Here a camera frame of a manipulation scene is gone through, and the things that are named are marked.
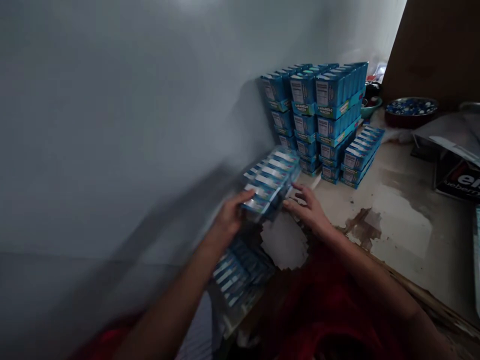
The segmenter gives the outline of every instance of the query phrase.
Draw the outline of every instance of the hand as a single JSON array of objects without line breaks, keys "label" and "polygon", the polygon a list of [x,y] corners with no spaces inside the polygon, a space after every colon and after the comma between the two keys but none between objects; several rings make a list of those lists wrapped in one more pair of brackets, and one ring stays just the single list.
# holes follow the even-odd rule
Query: hand
[{"label": "hand", "polygon": [[283,201],[283,206],[292,214],[300,218],[305,225],[313,230],[314,233],[326,237],[326,235],[333,229],[333,226],[325,215],[314,192],[309,187],[296,183],[293,184],[293,187],[301,191],[301,193],[295,194],[295,197],[306,202],[306,205],[301,205],[292,199],[288,199]]},{"label": "hand", "polygon": [[238,206],[253,198],[254,195],[253,189],[242,191],[225,201],[205,237],[205,241],[212,241],[226,248],[242,226],[242,217]]}]

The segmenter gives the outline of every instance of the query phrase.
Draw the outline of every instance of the nutrition label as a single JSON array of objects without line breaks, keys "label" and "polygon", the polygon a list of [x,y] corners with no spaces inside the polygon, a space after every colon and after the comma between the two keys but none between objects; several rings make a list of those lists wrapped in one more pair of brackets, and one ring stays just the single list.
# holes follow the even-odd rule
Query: nutrition label
[{"label": "nutrition label", "polygon": [[325,176],[326,178],[332,177],[332,171],[327,167],[323,168],[322,173],[323,173],[323,176]]},{"label": "nutrition label", "polygon": [[306,155],[307,149],[305,149],[305,145],[298,141],[297,141],[297,144],[298,144],[298,151],[301,152],[303,155]]},{"label": "nutrition label", "polygon": [[284,125],[282,123],[282,118],[280,117],[280,114],[278,112],[272,111],[271,115],[273,116],[273,122],[275,123],[275,125],[279,128],[283,128]]},{"label": "nutrition label", "polygon": [[318,118],[318,133],[325,137],[329,136],[329,122],[328,120],[324,120]]},{"label": "nutrition label", "polygon": [[303,104],[304,103],[304,95],[302,93],[302,82],[290,80],[291,86],[291,95],[293,97],[293,101]]},{"label": "nutrition label", "polygon": [[295,129],[302,134],[305,134],[305,128],[304,128],[304,120],[302,119],[301,116],[294,116],[293,119],[295,120]]},{"label": "nutrition label", "polygon": [[316,81],[316,103],[327,106],[329,104],[329,83]]},{"label": "nutrition label", "polygon": [[345,164],[345,166],[347,168],[353,169],[355,167],[355,160],[356,159],[357,158],[352,156],[352,155],[345,154],[345,159],[344,159],[343,163]]},{"label": "nutrition label", "polygon": [[343,178],[351,183],[354,181],[354,175],[346,172],[343,172]]},{"label": "nutrition label", "polygon": [[330,159],[330,147],[328,147],[327,145],[322,145],[321,150],[320,150],[320,154],[324,158]]},{"label": "nutrition label", "polygon": [[270,100],[275,100],[274,92],[272,91],[272,86],[270,85],[270,81],[263,80],[263,87],[265,88],[266,97]]}]

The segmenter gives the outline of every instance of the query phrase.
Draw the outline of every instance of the table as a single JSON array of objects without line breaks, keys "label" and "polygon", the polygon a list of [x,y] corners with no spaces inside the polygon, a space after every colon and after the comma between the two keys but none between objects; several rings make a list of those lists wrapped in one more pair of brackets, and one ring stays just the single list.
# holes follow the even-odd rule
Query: table
[{"label": "table", "polygon": [[[313,191],[351,241],[480,328],[473,206],[434,192],[434,165],[410,156],[411,149],[382,144],[358,189],[320,181]],[[308,186],[314,181],[303,173],[298,180]]]}]

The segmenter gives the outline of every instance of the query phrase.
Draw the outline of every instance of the stack of boxes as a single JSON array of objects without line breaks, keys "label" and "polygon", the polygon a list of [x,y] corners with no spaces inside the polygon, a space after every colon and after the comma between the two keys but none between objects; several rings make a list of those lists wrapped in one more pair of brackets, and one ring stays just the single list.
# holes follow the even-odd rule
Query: stack of boxes
[{"label": "stack of boxes", "polygon": [[345,149],[361,122],[368,63],[331,66],[315,77],[317,141],[322,179],[336,184]]},{"label": "stack of boxes", "polygon": [[374,161],[385,130],[366,126],[345,149],[341,181],[357,189]]},{"label": "stack of boxes", "polygon": [[300,155],[301,170],[337,183],[341,159],[355,136],[368,62],[296,64],[263,75],[280,143]]}]

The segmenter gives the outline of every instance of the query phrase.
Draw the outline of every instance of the stain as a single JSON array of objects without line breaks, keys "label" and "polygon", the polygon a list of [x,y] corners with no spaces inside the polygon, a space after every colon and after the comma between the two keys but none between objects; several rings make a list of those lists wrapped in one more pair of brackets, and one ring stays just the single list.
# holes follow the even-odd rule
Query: stain
[{"label": "stain", "polygon": [[382,184],[398,190],[401,196],[408,201],[412,209],[432,222],[432,214],[437,205],[435,196],[431,196],[434,193],[425,191],[425,189],[430,189],[431,187],[428,181],[384,168],[381,168],[379,171]]},{"label": "stain", "polygon": [[336,226],[344,234],[351,233],[360,241],[360,246],[370,252],[372,249],[372,240],[380,239],[382,230],[380,229],[380,213],[372,211],[372,208],[362,208],[354,218],[345,221],[345,226]]}]

